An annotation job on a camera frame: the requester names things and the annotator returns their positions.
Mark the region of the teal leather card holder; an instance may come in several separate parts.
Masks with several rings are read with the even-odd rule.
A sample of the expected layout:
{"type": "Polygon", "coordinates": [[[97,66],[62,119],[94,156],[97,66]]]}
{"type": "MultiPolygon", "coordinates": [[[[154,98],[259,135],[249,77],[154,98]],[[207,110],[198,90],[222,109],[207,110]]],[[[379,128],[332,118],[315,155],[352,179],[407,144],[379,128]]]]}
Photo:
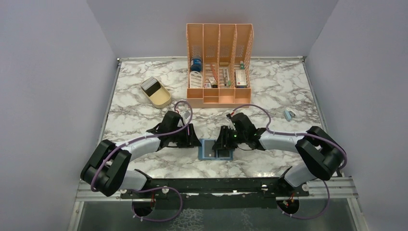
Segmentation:
{"type": "Polygon", "coordinates": [[[217,151],[213,150],[212,147],[216,140],[214,139],[199,139],[201,146],[198,147],[198,159],[199,160],[225,160],[229,161],[233,159],[219,159],[217,157],[217,151]]]}

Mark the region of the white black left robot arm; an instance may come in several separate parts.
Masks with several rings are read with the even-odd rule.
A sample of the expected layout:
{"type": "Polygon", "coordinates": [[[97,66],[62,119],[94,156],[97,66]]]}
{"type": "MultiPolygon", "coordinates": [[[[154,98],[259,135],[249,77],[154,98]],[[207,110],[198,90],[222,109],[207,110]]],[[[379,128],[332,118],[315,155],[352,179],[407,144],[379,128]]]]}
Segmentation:
{"type": "Polygon", "coordinates": [[[129,170],[131,161],[162,150],[174,143],[177,148],[200,147],[193,124],[184,122],[174,111],[166,112],[162,122],[134,140],[121,145],[101,141],[81,171],[80,178],[94,192],[111,196],[119,190],[133,190],[138,197],[151,193],[149,176],[140,170],[129,170]]]}

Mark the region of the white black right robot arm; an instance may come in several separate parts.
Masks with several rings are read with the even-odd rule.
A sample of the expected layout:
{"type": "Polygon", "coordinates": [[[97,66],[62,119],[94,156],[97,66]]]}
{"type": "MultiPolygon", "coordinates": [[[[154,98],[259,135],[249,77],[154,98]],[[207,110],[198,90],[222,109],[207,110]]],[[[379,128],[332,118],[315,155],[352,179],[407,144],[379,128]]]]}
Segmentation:
{"type": "Polygon", "coordinates": [[[213,145],[217,153],[226,153],[246,144],[251,150],[280,150],[297,153],[302,163],[287,169],[278,179],[278,191],[291,195],[307,181],[329,180],[336,170],[346,164],[346,154],[323,129],[312,126],[306,132],[289,133],[256,128],[243,113],[228,114],[232,126],[222,126],[213,145]]]}

